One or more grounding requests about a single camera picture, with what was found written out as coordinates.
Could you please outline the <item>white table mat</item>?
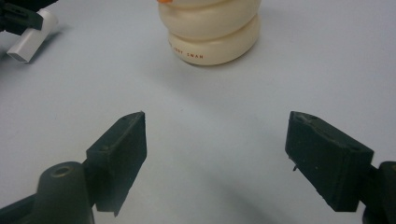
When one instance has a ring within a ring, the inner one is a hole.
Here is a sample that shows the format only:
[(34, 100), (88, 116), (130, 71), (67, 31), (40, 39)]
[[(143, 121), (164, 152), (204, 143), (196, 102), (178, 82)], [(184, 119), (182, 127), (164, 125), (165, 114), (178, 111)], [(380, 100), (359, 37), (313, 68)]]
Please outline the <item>white table mat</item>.
[(361, 224), (285, 151), (290, 113), (329, 122), (396, 161), (396, 0), (262, 0), (244, 56), (195, 66), (170, 49), (156, 0), (58, 0), (29, 63), (0, 33), (0, 208), (146, 115), (148, 155), (118, 214), (96, 224)]

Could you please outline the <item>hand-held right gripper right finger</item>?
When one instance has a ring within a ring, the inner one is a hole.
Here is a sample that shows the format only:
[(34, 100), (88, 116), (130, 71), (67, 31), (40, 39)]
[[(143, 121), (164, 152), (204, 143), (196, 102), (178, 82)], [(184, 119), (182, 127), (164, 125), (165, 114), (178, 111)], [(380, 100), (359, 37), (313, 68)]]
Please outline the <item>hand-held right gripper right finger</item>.
[(292, 111), (285, 150), (325, 202), (336, 212), (354, 212), (362, 176), (374, 152), (328, 122)]

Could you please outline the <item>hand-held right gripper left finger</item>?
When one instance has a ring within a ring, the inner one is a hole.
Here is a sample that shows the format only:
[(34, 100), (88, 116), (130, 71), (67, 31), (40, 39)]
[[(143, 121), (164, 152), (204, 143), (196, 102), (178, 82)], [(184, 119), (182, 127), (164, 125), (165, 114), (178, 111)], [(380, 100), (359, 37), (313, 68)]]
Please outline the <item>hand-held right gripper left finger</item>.
[(143, 111), (118, 119), (86, 151), (89, 200), (99, 212), (116, 217), (147, 157)]

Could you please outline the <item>cream ribbed pen holder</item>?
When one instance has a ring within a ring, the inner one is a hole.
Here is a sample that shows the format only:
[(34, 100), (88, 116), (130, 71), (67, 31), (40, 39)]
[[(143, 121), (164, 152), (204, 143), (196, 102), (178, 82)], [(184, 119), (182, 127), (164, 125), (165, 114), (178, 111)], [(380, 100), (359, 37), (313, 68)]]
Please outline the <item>cream ribbed pen holder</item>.
[(262, 0), (157, 0), (172, 51), (198, 65), (230, 62), (258, 40)]

